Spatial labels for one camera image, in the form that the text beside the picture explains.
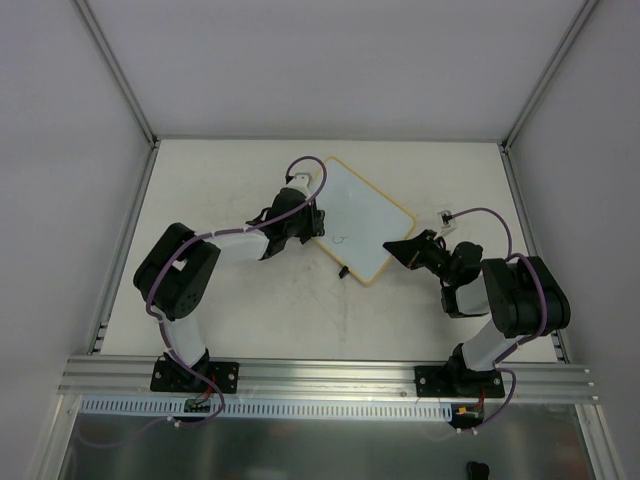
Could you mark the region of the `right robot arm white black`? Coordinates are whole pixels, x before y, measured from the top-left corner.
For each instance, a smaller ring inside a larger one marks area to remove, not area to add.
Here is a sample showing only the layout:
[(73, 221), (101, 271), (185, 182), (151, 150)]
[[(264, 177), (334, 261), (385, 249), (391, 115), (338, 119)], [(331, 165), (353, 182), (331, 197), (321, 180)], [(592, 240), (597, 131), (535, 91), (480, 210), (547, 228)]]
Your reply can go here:
[(464, 241), (449, 250), (432, 230), (386, 242), (383, 248), (407, 269), (424, 268), (439, 279), (441, 305), (449, 317), (488, 318), (443, 365), (414, 368), (420, 398), (504, 397), (498, 365), (519, 347), (570, 322), (567, 296), (537, 256), (485, 259), (481, 246)]

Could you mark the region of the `yellow framed whiteboard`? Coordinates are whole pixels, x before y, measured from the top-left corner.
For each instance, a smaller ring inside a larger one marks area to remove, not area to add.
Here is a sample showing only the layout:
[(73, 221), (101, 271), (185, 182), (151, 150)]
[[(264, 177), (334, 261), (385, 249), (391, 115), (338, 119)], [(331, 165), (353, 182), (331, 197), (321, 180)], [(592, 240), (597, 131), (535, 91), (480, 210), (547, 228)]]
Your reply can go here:
[(409, 238), (416, 217), (336, 157), (324, 165), (311, 187), (317, 207), (325, 212), (324, 235), (314, 241), (360, 283), (374, 283), (391, 260), (383, 248), (388, 241)]

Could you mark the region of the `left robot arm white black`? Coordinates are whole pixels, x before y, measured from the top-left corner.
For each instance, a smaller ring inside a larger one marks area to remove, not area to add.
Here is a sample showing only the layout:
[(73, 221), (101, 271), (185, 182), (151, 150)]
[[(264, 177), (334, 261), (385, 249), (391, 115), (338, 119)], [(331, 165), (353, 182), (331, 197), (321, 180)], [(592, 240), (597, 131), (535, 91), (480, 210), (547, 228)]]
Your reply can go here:
[(240, 228), (197, 234), (177, 222), (165, 230), (133, 277), (165, 345), (161, 378), (152, 382), (157, 391), (200, 393), (216, 380), (195, 316), (214, 269), (270, 259), (291, 239), (321, 237), (324, 220), (312, 195), (284, 187)]

